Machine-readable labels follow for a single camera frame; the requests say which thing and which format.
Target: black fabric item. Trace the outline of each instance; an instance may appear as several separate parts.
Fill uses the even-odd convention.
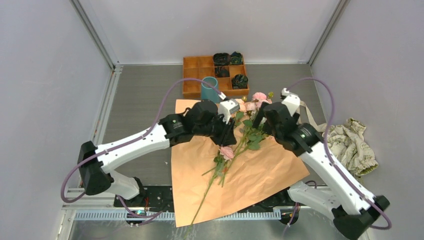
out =
[[[215,67],[215,76],[217,78],[228,78],[230,76],[230,71],[228,70],[228,67],[216,66]]]
[[[240,52],[235,51],[231,54],[230,65],[242,65],[243,64],[243,56]]]
[[[215,66],[228,66],[230,65],[230,55],[226,52],[216,53],[213,55],[213,64]]]
[[[237,74],[231,80],[232,89],[247,89],[248,81],[249,79],[246,75]]]

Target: white wall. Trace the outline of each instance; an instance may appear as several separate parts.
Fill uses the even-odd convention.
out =
[[[380,166],[364,182],[389,199],[393,221],[373,240],[424,239],[423,23],[422,1],[350,1],[313,65],[334,92],[336,123],[354,117],[368,126]],[[328,113],[328,94],[318,92]]]
[[[61,183],[92,135],[110,73],[69,0],[1,5],[0,239],[58,233]]]
[[[83,0],[121,64],[181,63],[242,52],[247,62],[305,63],[339,0]]]

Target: beige fabric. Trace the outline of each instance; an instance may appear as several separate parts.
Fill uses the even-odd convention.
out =
[[[301,101],[300,105],[306,108],[309,123],[324,135],[327,124],[318,126],[306,104]],[[365,129],[367,127],[358,120],[349,118],[343,125],[330,126],[328,132],[328,147],[354,177],[366,175],[379,166],[374,151],[365,142]]]

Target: flower bouquet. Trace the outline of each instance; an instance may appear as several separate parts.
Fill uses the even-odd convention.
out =
[[[268,93],[268,95],[262,92],[257,92],[252,96],[252,100],[250,102],[246,102],[246,96],[242,99],[236,99],[240,105],[240,110],[236,112],[233,117],[235,119],[235,127],[243,124],[243,126],[238,128],[242,132],[242,137],[236,145],[220,147],[216,157],[213,159],[215,166],[203,173],[203,175],[206,175],[213,172],[213,175],[208,182],[202,201],[200,202],[196,214],[191,221],[190,228],[185,234],[185,237],[187,237],[190,232],[191,227],[193,226],[193,223],[196,220],[205,198],[215,180],[218,180],[217,182],[219,186],[224,187],[226,175],[230,171],[231,166],[237,157],[247,150],[259,150],[261,148],[261,141],[269,137],[268,134],[262,131],[264,122],[261,122],[258,128],[253,128],[253,121],[255,120],[262,103],[272,103],[271,98],[273,95],[274,94],[272,92]]]

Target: metal grate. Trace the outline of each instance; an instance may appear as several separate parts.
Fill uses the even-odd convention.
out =
[[[236,212],[227,216],[215,219],[216,221],[225,220],[280,220],[281,212],[274,209],[273,212]],[[144,220],[142,218],[127,217],[125,209],[120,210],[78,210],[75,214],[75,221],[122,221],[122,220]],[[154,221],[173,221],[175,213],[163,212]]]

